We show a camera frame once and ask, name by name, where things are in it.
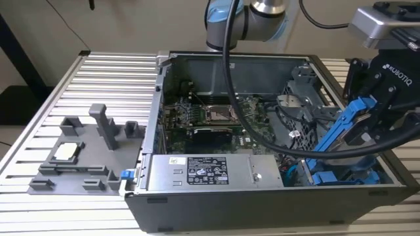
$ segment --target sticker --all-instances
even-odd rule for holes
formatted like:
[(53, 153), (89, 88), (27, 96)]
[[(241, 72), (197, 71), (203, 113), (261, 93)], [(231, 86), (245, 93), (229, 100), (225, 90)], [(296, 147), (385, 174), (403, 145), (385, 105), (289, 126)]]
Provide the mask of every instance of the sticker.
[(185, 157), (171, 157), (169, 165), (185, 165), (187, 158)]
[(188, 157), (188, 184), (229, 184), (225, 157)]

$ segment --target screw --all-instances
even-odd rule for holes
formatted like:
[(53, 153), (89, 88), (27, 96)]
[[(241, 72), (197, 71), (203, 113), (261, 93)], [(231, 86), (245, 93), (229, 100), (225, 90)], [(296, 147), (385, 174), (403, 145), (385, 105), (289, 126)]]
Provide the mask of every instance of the screw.
[(399, 11), (399, 15), (400, 15), (400, 16), (404, 16), (404, 15), (407, 14), (407, 12), (408, 12), (407, 9), (401, 9), (401, 10)]

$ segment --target computer chassis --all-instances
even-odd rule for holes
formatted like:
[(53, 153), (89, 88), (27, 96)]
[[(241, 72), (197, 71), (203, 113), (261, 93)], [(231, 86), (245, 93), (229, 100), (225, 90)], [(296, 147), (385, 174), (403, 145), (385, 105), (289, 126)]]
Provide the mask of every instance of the computer chassis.
[[(377, 173), (375, 183), (317, 185), (300, 163), (305, 160), (265, 149), (237, 123), (221, 54), (172, 51), (157, 58), (141, 167), (125, 185), (125, 202), (143, 231), (351, 224), (373, 208), (395, 205), (419, 191), (391, 150), (365, 172)], [(307, 127), (279, 116), (268, 103), (281, 103), (301, 119), (313, 115), (305, 104), (331, 117), (340, 114), (343, 89), (320, 59), (232, 53), (231, 71), (253, 128), (276, 144), (312, 150), (331, 124)], [(295, 174), (288, 173), (291, 165), (300, 168)]]

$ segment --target gray 3d-printed holder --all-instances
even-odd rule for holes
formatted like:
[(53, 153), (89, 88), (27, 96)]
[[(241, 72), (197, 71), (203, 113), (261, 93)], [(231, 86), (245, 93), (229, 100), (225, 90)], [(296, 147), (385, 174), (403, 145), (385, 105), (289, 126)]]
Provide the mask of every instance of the gray 3d-printed holder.
[[(104, 104), (92, 104), (89, 115), (97, 125), (83, 125), (77, 117), (65, 117), (61, 136), (29, 183), (29, 194), (117, 195), (120, 173), (136, 166), (144, 127), (136, 121), (115, 125), (105, 116)], [(68, 160), (55, 154), (60, 145), (76, 143)]]

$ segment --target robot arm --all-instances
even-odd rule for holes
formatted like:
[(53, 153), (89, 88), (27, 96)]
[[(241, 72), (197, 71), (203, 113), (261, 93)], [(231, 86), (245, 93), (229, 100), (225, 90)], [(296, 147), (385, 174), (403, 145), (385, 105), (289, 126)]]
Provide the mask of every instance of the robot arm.
[[(207, 14), (207, 45), (221, 51), (224, 29), (231, 0), (211, 3)], [(283, 0), (252, 0), (248, 6), (240, 1), (236, 10), (231, 49), (239, 40), (268, 41), (277, 39), (287, 26), (285, 6)]]

